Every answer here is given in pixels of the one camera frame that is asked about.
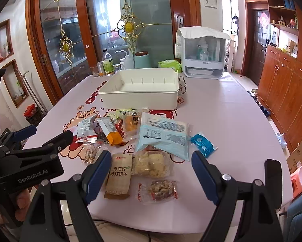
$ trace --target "green bag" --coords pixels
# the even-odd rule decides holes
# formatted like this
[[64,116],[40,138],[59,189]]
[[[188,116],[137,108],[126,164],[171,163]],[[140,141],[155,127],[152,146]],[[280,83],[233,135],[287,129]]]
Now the green bag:
[[175,72],[181,73],[181,63],[179,63],[176,60],[165,60],[162,62],[158,62],[158,67],[164,67],[164,68],[172,68],[173,70],[175,70]]

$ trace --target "cardboard box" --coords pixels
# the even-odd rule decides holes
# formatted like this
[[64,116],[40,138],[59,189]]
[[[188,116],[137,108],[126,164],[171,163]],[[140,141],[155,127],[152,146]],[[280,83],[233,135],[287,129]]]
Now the cardboard box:
[[290,174],[296,171],[298,167],[302,166],[302,140],[297,146],[297,148],[288,157],[287,164],[289,167]]

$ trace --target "white appliance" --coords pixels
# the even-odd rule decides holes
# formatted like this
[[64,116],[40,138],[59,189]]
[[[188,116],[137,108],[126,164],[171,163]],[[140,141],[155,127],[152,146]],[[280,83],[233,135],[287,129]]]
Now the white appliance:
[[182,27],[176,34],[175,58],[187,77],[219,79],[224,72],[228,34],[202,26]]

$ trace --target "shoe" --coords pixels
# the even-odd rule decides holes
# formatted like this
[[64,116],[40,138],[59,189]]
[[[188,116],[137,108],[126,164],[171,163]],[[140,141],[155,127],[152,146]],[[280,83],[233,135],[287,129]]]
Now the shoe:
[[287,147],[287,142],[284,139],[284,133],[283,134],[275,133],[275,134],[277,135],[281,148],[285,149]]

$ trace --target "white plastic bin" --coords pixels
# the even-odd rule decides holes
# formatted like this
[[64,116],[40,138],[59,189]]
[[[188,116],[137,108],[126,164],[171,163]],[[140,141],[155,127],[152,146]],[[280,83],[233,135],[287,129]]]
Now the white plastic bin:
[[178,74],[171,68],[121,70],[98,91],[108,109],[143,108],[174,110]]

